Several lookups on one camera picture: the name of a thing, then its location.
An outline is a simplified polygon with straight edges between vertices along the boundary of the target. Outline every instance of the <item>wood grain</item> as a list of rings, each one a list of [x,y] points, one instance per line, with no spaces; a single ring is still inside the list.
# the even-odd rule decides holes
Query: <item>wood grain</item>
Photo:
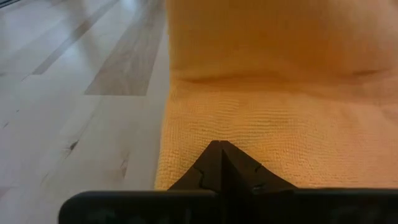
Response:
[[[100,19],[106,12],[108,12],[119,0],[111,0],[109,3],[101,6],[94,14],[85,20],[79,27],[77,27],[68,39],[62,42],[34,71],[34,75],[41,75],[56,61],[61,55],[74,44],[83,34],[85,34],[91,27]]]
[[[53,55],[52,60],[55,59],[54,52],[59,51],[57,49],[63,45],[63,43],[69,39],[73,33],[75,33],[74,30],[79,29],[82,24],[86,24],[91,15],[96,11],[101,10],[101,7],[109,2],[110,0],[86,0],[84,1],[84,4],[82,4],[83,1],[81,0],[63,2],[59,8],[66,11],[67,16],[55,26],[49,27],[48,30],[43,31],[43,33],[38,35],[34,40],[27,42],[23,47],[13,52],[12,55],[2,60],[0,62],[0,71],[31,74],[45,60],[49,60],[46,58],[51,54]],[[56,10],[56,7],[51,7],[50,2],[42,4],[42,7],[47,7],[50,11]],[[91,38],[91,42],[97,41],[94,38],[95,37]],[[86,45],[82,44],[82,48],[80,50],[82,54],[89,51],[85,49],[85,47]]]
[[[164,2],[149,1],[122,35],[86,94],[146,95],[164,17]]]
[[[102,0],[101,5],[110,1]],[[37,2],[39,9],[47,6]],[[84,3],[99,4],[98,0]],[[90,6],[86,15],[100,7]],[[66,19],[80,9],[70,6],[66,10],[73,14]],[[75,18],[64,32],[58,28],[57,37],[42,40],[40,46],[30,42],[25,55],[20,54],[34,61],[24,65],[29,72],[0,70],[0,124],[7,124],[0,127],[0,223],[56,223],[62,203],[86,190],[153,189],[169,85],[168,41],[162,39],[159,53],[159,41],[155,41],[164,31],[163,1],[118,1],[45,75],[30,75],[84,20]],[[137,89],[128,94],[146,96],[82,95],[114,47],[120,47],[123,34],[130,50],[121,65],[128,62],[133,66],[130,71],[146,71],[138,78],[146,83],[136,83]],[[55,40],[37,60],[45,43]],[[21,82],[22,75],[29,76]]]

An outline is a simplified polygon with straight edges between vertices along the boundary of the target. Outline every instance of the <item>orange microfiber towel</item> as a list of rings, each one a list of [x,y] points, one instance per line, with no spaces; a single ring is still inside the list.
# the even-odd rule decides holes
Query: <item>orange microfiber towel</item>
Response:
[[[155,186],[228,140],[297,187],[398,187],[398,3],[167,0]]]

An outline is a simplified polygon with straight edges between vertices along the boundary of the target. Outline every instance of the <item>black triangular tip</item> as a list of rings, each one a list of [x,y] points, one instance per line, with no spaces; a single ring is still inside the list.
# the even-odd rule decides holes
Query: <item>black triangular tip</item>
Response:
[[[170,190],[210,189],[219,192],[225,180],[223,177],[232,175],[239,175],[234,179],[244,182],[240,185],[261,188],[261,192],[295,188],[229,141],[212,141]]]

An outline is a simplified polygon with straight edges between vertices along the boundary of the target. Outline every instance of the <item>black plastic tool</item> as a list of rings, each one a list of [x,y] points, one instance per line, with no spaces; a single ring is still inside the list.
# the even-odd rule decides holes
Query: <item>black plastic tool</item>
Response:
[[[298,189],[228,141],[212,141],[162,192],[85,192],[71,223],[398,223],[398,190]]]

